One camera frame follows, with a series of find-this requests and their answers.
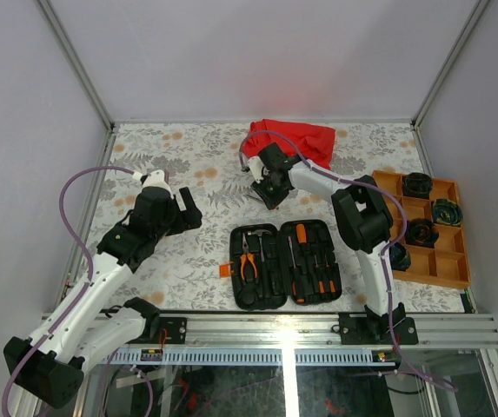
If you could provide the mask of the black orange large screwdriver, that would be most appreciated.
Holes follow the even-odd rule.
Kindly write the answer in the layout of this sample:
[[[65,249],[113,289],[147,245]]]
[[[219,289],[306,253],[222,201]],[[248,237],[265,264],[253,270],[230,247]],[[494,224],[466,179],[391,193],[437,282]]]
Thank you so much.
[[[293,248],[293,242],[292,238],[289,235],[288,236],[288,243],[289,243],[289,251],[291,255],[291,260],[293,264],[293,296],[296,298],[296,302],[299,304],[303,304],[306,299],[305,299],[305,292],[304,292],[304,286],[302,285],[302,278],[300,275],[300,271],[296,265],[295,262],[295,252]]]

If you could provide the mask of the small orange black screwdriver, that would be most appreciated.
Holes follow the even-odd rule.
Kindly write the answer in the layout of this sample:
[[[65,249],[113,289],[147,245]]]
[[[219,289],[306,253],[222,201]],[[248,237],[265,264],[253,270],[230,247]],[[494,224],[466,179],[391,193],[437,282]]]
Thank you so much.
[[[321,297],[325,296],[325,287],[324,287],[324,283],[323,283],[323,280],[322,280],[322,270],[321,270],[321,266],[319,265],[319,262],[318,262],[318,259],[317,259],[317,255],[314,255],[315,257],[315,274],[316,274],[316,280],[317,280],[317,283],[318,283],[318,286],[319,286],[319,292],[321,294]]]

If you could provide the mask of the orange handled pliers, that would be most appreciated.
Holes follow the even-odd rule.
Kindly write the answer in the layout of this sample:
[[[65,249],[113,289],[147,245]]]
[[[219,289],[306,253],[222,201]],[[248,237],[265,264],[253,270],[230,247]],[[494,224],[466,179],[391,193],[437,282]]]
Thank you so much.
[[[242,235],[242,255],[240,258],[241,278],[244,282],[257,281],[257,268],[254,255],[249,250],[247,236]]]

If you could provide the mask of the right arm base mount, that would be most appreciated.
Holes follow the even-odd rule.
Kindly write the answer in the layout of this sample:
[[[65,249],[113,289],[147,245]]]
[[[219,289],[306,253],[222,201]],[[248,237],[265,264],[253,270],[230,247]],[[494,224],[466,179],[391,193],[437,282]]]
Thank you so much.
[[[414,346],[419,343],[415,321],[405,313],[393,311],[392,324],[394,338],[391,337],[388,315],[372,313],[340,313],[338,323],[343,345],[398,345]]]

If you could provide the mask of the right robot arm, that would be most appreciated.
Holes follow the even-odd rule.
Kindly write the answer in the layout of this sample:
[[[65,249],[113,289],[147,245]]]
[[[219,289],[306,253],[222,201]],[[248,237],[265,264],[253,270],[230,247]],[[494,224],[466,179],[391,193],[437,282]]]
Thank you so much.
[[[385,200],[395,198],[369,175],[345,179],[302,154],[287,156],[275,142],[257,156],[240,157],[242,170],[254,181],[253,190],[268,209],[277,207],[294,189],[307,191],[332,204],[339,235],[357,255],[367,291],[367,332],[376,342],[389,341],[405,318],[395,294],[389,250],[393,217]]]

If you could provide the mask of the black plastic tool case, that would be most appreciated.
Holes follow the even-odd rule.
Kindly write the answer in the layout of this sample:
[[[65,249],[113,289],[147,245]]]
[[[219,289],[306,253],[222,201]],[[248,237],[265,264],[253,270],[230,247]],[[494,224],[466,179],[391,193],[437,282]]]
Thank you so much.
[[[305,225],[308,244],[300,246],[295,227]],[[265,236],[263,245],[265,262],[261,261],[258,237],[247,235],[249,231],[265,228],[272,236]],[[247,236],[249,250],[255,257],[257,281],[244,282],[241,278],[240,258],[242,255],[242,235]],[[293,264],[289,251],[288,236],[291,236],[295,252],[295,262],[300,271],[305,299],[303,304],[296,302],[293,296]],[[321,297],[315,274],[315,257],[322,270],[325,296]],[[324,274],[325,261],[333,269],[336,292],[332,294],[329,282]],[[318,219],[285,222],[281,227],[270,223],[246,225],[234,228],[229,237],[229,261],[232,262],[233,275],[229,277],[232,284],[236,305],[244,311],[278,309],[288,300],[298,306],[313,306],[338,300],[342,295],[342,277],[335,258],[335,247],[326,222]]]

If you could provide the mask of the orange handled small saw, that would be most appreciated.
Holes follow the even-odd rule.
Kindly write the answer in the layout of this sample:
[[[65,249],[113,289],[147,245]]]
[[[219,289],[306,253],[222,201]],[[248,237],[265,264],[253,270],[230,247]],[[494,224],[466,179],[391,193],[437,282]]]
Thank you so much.
[[[265,201],[263,201],[263,200],[262,200],[260,197],[258,197],[258,196],[255,196],[255,195],[252,195],[252,194],[246,194],[246,195],[245,195],[245,197],[246,197],[246,198],[248,198],[248,199],[250,199],[251,201],[254,201],[254,202],[257,202],[257,203],[259,203],[259,204],[264,205],[264,206],[265,206],[267,209],[269,209],[269,210],[278,210],[278,209],[279,209],[279,206],[278,206],[278,207],[274,207],[274,208],[269,208],[269,207],[266,205]]]

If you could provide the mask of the chrome claw hammer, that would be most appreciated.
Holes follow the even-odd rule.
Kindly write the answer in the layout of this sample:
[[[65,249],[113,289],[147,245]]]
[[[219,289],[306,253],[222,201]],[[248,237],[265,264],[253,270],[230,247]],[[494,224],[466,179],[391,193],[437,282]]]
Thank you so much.
[[[272,236],[273,235],[272,232],[270,230],[265,229],[265,228],[259,228],[259,229],[249,231],[247,233],[247,235],[255,235],[258,237],[259,246],[260,246],[261,261],[265,262],[265,250],[264,250],[263,241],[264,241],[265,236]]]

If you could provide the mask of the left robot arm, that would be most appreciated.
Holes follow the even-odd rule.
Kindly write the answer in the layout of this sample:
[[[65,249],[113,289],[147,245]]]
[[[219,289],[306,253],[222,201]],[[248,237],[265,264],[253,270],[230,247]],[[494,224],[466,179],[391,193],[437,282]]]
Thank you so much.
[[[162,238],[200,228],[202,213],[188,188],[174,196],[145,187],[135,207],[99,242],[87,274],[51,316],[27,338],[12,337],[3,349],[10,386],[18,385],[59,409],[75,396],[84,376],[123,344],[152,342],[161,333],[160,311],[140,297],[126,301],[95,329],[103,306],[150,258]]]

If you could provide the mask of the orange handled precision screwdriver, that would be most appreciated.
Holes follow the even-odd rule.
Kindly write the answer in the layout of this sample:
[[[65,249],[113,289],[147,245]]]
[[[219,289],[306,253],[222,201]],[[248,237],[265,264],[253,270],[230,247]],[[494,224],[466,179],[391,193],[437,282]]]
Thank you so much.
[[[326,275],[326,277],[328,279],[330,292],[332,294],[334,294],[336,292],[336,286],[335,286],[335,280],[334,280],[335,277],[333,274],[333,269],[328,261],[325,261],[324,274]]]

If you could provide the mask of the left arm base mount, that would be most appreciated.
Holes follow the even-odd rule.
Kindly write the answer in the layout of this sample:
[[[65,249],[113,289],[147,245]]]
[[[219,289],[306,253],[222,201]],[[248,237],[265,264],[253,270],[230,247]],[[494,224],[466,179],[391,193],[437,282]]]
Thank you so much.
[[[188,319],[186,317],[161,317],[157,327],[145,331],[127,344],[151,344],[158,346],[184,345],[187,335]]]

